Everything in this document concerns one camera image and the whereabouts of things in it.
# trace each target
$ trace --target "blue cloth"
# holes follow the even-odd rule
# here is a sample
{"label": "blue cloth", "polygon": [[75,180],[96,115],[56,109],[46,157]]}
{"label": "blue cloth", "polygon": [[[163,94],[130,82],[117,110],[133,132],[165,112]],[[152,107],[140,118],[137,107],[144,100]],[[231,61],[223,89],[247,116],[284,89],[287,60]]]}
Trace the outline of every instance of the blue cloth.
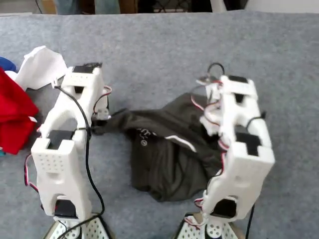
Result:
{"label": "blue cloth", "polygon": [[[79,0],[54,0],[58,15],[81,14]],[[119,14],[118,0],[95,0],[95,14]]]}
{"label": "blue cloth", "polygon": [[13,62],[9,61],[8,59],[5,59],[4,57],[0,57],[0,67],[4,71],[14,71],[16,72],[16,66]]}

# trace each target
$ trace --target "dark green cloth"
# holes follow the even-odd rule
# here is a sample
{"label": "dark green cloth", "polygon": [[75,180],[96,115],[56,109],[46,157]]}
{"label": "dark green cloth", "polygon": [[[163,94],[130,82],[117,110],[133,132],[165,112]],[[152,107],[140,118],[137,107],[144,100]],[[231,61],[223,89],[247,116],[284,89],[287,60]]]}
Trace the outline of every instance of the dark green cloth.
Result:
{"label": "dark green cloth", "polygon": [[158,201],[185,200],[206,187],[221,163],[217,138],[208,137],[199,122],[202,114],[183,94],[159,110],[122,110],[112,116],[105,131],[120,130],[132,141],[133,187]]}

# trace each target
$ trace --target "red cloth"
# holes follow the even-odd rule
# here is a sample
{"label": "red cloth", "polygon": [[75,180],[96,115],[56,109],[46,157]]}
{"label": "red cloth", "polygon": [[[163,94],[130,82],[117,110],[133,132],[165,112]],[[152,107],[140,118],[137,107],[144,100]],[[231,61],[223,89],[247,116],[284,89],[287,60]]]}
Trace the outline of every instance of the red cloth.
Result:
{"label": "red cloth", "polygon": [[19,152],[36,124],[29,116],[38,111],[26,92],[0,68],[0,147],[4,152]]}

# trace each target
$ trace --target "gray carpet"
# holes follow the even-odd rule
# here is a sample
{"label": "gray carpet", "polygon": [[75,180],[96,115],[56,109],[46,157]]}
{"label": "gray carpet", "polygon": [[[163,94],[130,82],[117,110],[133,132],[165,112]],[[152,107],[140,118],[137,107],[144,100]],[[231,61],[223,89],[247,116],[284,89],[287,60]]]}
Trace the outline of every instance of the gray carpet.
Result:
{"label": "gray carpet", "polygon": [[[111,110],[164,106],[195,86],[211,61],[255,81],[276,165],[257,202],[251,239],[317,239],[319,234],[319,15],[237,11],[223,14],[0,18],[0,55],[20,65],[45,44],[69,66],[102,61]],[[28,94],[45,116],[58,92]],[[23,184],[23,160],[0,158],[0,238],[40,239],[52,223]],[[91,140],[91,168],[119,239],[168,239],[192,201],[158,203],[130,186],[130,144],[123,135]],[[91,191],[94,208],[98,199]],[[245,229],[246,220],[238,221]]]}

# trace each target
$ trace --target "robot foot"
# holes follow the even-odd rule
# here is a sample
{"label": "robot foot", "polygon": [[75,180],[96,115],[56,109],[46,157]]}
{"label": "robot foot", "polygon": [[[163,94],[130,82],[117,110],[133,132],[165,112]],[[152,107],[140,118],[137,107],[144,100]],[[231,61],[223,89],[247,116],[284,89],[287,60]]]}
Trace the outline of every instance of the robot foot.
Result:
{"label": "robot foot", "polygon": [[244,239],[233,223],[203,224],[201,213],[187,213],[173,239]]}
{"label": "robot foot", "polygon": [[[64,220],[61,220],[60,222],[67,225],[67,222]],[[43,239],[57,239],[63,234],[66,229],[60,222],[55,222]],[[68,233],[63,239],[115,239],[115,236],[101,217],[89,222],[85,230],[81,230],[80,234],[77,233],[77,237],[75,236],[76,234],[72,232],[73,231]]]}

